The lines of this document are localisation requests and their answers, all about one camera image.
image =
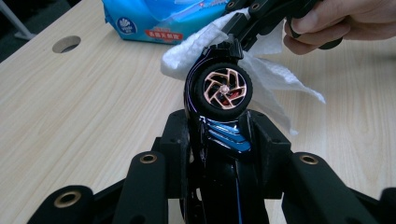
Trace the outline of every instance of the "wooden table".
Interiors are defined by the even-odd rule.
[[[55,53],[65,37],[80,43]],[[183,107],[184,82],[160,72],[169,48],[121,40],[102,3],[84,0],[0,64],[0,223],[26,222],[56,189],[96,193],[126,176]],[[396,39],[268,58],[327,100],[276,93],[299,131],[282,130],[292,149],[319,155],[372,197],[396,186]],[[182,223],[170,204],[170,223]],[[268,202],[272,223],[285,222],[279,205]]]

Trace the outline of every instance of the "gray floor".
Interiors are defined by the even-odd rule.
[[[57,0],[45,8],[40,8],[33,17],[29,18],[23,24],[31,33],[38,34],[69,9],[70,6],[66,0]],[[26,40],[16,38],[14,36],[15,33],[17,33],[17,30],[11,28],[7,34],[0,37],[0,62],[27,43]]]

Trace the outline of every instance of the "hand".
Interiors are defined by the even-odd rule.
[[[283,42],[292,52],[306,54],[339,39],[379,40],[396,36],[396,0],[324,0],[301,19],[291,21],[301,34],[294,39],[288,25]]]

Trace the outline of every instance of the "white tissue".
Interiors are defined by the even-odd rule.
[[[228,38],[221,29],[237,12],[245,13],[248,16],[247,8],[227,14],[211,22],[198,33],[191,35],[180,45],[166,51],[161,63],[162,73],[169,77],[185,80],[204,47],[221,43]],[[290,118],[286,115],[272,90],[305,91],[322,103],[325,103],[325,100],[320,93],[304,86],[285,66],[255,57],[279,53],[282,50],[282,25],[281,22],[269,35],[258,35],[258,40],[250,51],[244,51],[244,59],[239,61],[238,66],[245,69],[252,80],[251,103],[256,104],[264,114],[289,130],[290,134],[297,134],[291,128]]]

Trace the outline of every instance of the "blue package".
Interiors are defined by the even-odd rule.
[[[122,39],[179,44],[224,12],[228,0],[103,0]]]

